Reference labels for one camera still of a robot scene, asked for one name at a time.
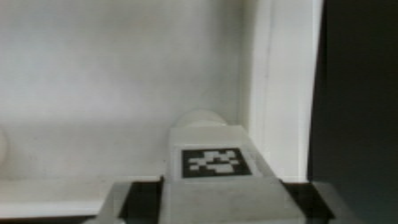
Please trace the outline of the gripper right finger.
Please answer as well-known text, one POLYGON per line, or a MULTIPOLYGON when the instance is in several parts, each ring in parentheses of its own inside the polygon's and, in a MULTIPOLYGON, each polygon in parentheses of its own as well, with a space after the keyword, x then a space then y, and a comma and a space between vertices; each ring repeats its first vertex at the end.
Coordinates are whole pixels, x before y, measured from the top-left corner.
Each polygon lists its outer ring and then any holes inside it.
POLYGON ((306 216, 306 224, 363 224, 333 186, 326 183, 283 183, 306 216))

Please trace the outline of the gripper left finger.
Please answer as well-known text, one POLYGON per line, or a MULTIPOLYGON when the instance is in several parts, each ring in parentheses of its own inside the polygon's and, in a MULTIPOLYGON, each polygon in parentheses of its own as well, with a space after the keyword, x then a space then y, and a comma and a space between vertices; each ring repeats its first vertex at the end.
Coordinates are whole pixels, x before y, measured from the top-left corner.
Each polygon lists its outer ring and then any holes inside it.
POLYGON ((162 191, 164 178, 116 183, 88 224, 159 224, 162 191))

